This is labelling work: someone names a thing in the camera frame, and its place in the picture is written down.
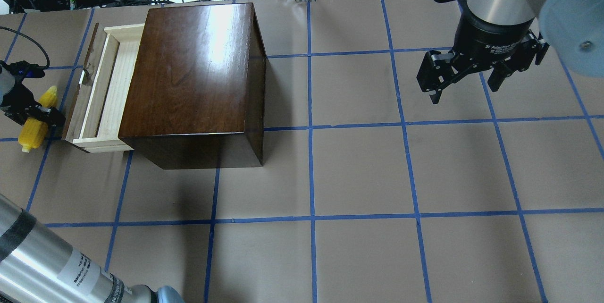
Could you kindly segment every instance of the yellow corn toy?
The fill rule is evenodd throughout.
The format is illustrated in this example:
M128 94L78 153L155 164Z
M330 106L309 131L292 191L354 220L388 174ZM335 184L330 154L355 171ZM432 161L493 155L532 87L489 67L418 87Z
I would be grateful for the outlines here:
M57 87L52 86L38 100L40 105L44 107L56 107L57 105ZM32 148L39 148L42 144L46 133L48 132L48 124L34 118L28 118L21 133L19 135L19 144L23 146L23 152L29 153Z

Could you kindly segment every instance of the screw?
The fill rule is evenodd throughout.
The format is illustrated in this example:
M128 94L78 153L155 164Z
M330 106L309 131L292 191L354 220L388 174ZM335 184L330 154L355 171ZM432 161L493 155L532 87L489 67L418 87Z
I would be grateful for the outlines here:
M593 43L591 43L591 41L585 41L583 43L581 43L581 45L579 45L581 47L581 50L591 50L591 46L593 45Z

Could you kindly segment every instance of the wooden box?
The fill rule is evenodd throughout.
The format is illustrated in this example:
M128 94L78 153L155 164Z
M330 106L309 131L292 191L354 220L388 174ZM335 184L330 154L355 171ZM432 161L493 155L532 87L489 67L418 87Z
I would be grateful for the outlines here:
M163 169L261 166L265 68L252 4L97 26L64 138L87 152L134 149Z

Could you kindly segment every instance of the black ring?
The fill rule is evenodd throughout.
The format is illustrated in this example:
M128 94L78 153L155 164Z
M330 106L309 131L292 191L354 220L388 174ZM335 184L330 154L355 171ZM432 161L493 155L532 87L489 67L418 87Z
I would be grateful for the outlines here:
M23 243L34 226L36 226L35 217L25 210L21 210L21 214L13 225L0 236L0 262L5 260Z

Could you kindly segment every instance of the dark brown wooden box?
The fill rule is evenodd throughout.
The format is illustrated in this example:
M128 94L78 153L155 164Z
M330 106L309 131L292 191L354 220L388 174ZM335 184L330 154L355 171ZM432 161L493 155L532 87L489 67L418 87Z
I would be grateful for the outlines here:
M144 27L94 32L64 139L163 169L262 165L266 53L252 4L154 8Z

